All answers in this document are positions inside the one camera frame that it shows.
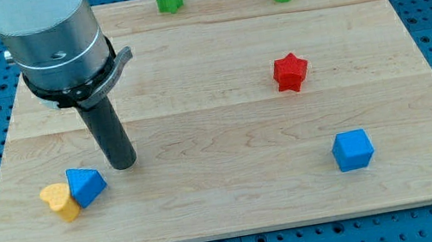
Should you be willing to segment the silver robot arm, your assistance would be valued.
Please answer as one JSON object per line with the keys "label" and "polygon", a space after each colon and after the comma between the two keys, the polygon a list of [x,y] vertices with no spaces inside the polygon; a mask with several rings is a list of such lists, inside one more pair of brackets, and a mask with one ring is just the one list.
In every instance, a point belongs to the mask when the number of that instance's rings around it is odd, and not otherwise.
{"label": "silver robot arm", "polygon": [[133,57],[113,49],[88,0],[0,0],[0,39],[31,92],[57,108],[96,106]]}

